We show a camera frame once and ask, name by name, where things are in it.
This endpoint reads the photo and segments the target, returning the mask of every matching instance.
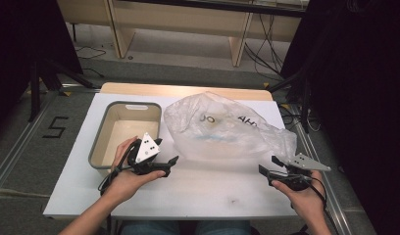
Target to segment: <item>black curtain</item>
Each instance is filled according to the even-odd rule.
[[[0,1],[0,123],[25,92],[29,67],[52,81],[56,72],[43,59],[82,73],[75,48],[56,0]]]
[[[359,4],[373,2],[360,13],[342,4],[330,28],[336,36],[307,78],[311,102],[376,232],[400,234],[400,1]],[[309,54],[296,50],[309,43],[301,37],[309,37],[305,25],[287,56],[300,59],[290,66],[286,60],[285,73]]]

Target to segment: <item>white tabletop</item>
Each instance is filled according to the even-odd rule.
[[[77,136],[65,168],[50,197],[44,215],[75,217],[98,198],[103,176],[88,162],[98,127],[109,104],[115,101],[153,102],[163,111],[181,97],[96,94]],[[254,109],[269,124],[284,128],[273,101],[239,101]],[[157,162],[179,155],[168,178],[142,186],[112,216],[126,219],[250,219],[296,215],[288,199],[258,172],[258,165],[281,168],[271,156],[239,160],[189,160],[174,147],[174,141],[161,121],[161,153]]]

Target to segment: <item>person's lap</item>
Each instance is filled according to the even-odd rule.
[[[122,235],[159,234],[177,235],[179,225],[173,220],[124,221]],[[196,235],[247,235],[250,234],[250,223],[247,220],[202,220],[198,221]]]

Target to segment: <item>beige plastic tray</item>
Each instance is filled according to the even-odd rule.
[[[114,102],[108,106],[89,155],[90,165],[97,169],[111,167],[118,145],[145,133],[159,136],[161,107],[155,103]]]

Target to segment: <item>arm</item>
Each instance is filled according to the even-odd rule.
[[[311,176],[322,181],[322,175],[318,171],[312,171]],[[331,234],[326,223],[324,215],[323,201],[311,188],[303,191],[293,191],[285,184],[279,181],[272,181],[273,186],[285,194],[292,203],[292,207],[300,215],[313,234]],[[312,185],[323,195],[325,194],[321,182],[317,180],[312,181]]]
[[[126,140],[118,146],[113,165],[118,164],[127,146],[135,139]],[[102,221],[117,205],[130,199],[142,185],[161,178],[165,174],[165,172],[160,170],[145,175],[136,175],[128,170],[120,172],[103,196],[69,224],[60,234],[94,234]]]

